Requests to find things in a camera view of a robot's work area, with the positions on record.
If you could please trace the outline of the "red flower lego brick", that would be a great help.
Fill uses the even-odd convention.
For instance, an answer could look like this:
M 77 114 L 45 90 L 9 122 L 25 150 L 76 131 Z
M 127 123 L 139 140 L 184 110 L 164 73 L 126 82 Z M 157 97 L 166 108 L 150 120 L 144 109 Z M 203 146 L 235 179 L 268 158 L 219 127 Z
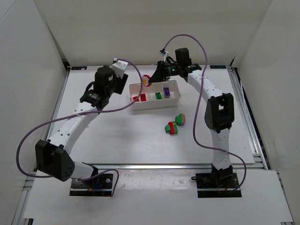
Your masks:
M 149 75 L 142 76 L 142 82 L 143 82 L 144 87 L 151 86 L 150 79 L 151 79 L 151 77 Z

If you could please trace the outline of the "purple lego plate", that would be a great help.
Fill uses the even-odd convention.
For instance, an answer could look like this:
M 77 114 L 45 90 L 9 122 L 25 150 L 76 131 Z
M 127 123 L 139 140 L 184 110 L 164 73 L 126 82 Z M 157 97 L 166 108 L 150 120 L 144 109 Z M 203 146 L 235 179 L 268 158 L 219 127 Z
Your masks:
M 164 87 L 164 88 L 163 88 L 163 91 L 164 91 L 164 97 L 165 97 L 165 98 L 169 98 L 169 97 L 171 96 L 168 87 Z

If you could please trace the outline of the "green lego plate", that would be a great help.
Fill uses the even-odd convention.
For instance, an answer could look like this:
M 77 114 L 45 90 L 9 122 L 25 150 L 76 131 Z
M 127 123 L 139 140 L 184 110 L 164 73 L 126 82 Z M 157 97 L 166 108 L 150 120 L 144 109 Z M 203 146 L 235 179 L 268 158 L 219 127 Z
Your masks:
M 155 93 L 155 97 L 156 97 L 157 100 L 162 99 L 162 96 L 161 96 L 161 93 L 160 93 L 160 92 L 156 92 L 156 93 Z

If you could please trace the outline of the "red green watermelon lego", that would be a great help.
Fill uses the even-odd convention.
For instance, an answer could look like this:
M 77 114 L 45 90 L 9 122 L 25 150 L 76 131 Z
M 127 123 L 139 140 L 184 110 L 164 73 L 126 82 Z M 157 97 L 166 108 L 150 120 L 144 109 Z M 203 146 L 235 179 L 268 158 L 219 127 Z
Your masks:
M 134 102 L 139 102 L 139 97 L 138 96 L 133 96 L 133 101 Z

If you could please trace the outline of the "green purple round lego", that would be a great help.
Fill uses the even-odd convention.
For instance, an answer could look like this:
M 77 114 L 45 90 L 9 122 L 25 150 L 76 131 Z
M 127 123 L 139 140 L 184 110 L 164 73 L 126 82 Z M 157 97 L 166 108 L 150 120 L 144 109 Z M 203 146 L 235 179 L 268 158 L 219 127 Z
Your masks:
M 175 117 L 175 123 L 177 126 L 183 126 L 185 124 L 185 121 L 186 121 L 185 115 L 182 113 L 180 113 Z

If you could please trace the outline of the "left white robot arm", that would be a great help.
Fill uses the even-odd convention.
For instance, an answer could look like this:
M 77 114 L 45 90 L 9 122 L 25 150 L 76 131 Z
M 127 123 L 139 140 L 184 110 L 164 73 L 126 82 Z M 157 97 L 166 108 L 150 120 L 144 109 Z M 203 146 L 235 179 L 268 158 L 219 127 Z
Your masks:
M 80 98 L 73 117 L 46 141 L 39 140 L 35 145 L 37 169 L 60 181 L 68 179 L 88 179 L 96 175 L 95 167 L 71 159 L 71 150 L 87 128 L 99 115 L 113 93 L 121 94 L 128 75 L 128 63 L 117 61 L 111 66 L 96 70 L 95 79 L 89 83 Z

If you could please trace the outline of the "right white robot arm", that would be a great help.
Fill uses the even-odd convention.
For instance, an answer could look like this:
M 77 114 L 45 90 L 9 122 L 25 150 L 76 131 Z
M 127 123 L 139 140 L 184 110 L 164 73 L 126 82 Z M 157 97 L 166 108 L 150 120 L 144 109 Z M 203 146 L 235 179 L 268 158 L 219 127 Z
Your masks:
M 171 76 L 179 75 L 192 85 L 206 103 L 204 121 L 211 132 L 213 160 L 211 173 L 203 182 L 213 187 L 229 183 L 233 175 L 233 166 L 229 156 L 229 133 L 234 121 L 234 102 L 231 93 L 220 91 L 209 79 L 205 78 L 202 68 L 193 64 L 187 48 L 175 51 L 176 59 L 162 49 L 163 61 L 158 61 L 157 69 L 150 78 L 150 83 L 167 81 Z

